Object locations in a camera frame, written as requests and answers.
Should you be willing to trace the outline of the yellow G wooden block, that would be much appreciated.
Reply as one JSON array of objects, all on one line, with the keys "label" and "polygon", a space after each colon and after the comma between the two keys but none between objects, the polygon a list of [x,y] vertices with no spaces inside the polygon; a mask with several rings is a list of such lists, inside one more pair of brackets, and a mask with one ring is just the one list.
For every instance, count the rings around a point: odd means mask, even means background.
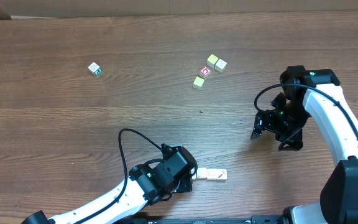
[{"label": "yellow G wooden block", "polygon": [[205,180],[207,179],[207,175],[208,175],[208,170],[205,167],[199,167],[197,172],[196,172],[196,178],[200,179],[200,180]]}]

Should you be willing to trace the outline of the yellow crayon wooden block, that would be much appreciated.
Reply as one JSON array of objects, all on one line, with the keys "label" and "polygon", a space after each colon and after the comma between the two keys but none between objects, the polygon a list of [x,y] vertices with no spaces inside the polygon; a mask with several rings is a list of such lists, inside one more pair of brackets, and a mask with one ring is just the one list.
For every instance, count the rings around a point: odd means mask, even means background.
[{"label": "yellow crayon wooden block", "polygon": [[216,170],[216,180],[226,181],[227,180],[227,170],[226,169],[217,169]]}]

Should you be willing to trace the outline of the cream E wooden block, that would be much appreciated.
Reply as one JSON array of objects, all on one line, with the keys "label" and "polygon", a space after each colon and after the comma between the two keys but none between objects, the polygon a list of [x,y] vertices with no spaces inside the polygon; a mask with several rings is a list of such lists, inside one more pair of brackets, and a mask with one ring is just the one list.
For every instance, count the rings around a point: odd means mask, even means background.
[{"label": "cream E wooden block", "polygon": [[192,180],[196,180],[196,179],[197,179],[197,174],[196,174],[196,172],[195,172],[194,170],[192,170],[192,171],[191,171],[191,174],[192,174],[191,179],[192,179]]}]

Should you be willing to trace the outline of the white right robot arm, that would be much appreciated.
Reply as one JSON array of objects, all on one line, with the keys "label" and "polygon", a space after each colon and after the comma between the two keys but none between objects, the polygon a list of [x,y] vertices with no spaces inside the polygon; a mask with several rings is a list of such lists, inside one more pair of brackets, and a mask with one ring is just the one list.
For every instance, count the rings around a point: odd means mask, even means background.
[{"label": "white right robot arm", "polygon": [[272,109],[258,109],[251,139],[264,131],[275,134],[279,151],[299,151],[302,130],[313,118],[326,141],[334,170],[319,200],[288,207],[272,223],[358,223],[358,120],[351,111],[331,69],[307,70],[289,66],[280,75],[282,88]]}]

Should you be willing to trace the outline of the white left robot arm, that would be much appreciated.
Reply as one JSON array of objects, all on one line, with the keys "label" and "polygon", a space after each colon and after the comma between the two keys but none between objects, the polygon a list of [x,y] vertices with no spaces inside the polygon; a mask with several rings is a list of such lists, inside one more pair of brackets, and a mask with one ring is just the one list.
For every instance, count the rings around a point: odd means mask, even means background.
[{"label": "white left robot arm", "polygon": [[133,167],[119,185],[86,205],[51,218],[40,210],[23,223],[115,223],[175,193],[191,192],[195,158],[183,146],[162,144],[162,153],[161,159]]}]

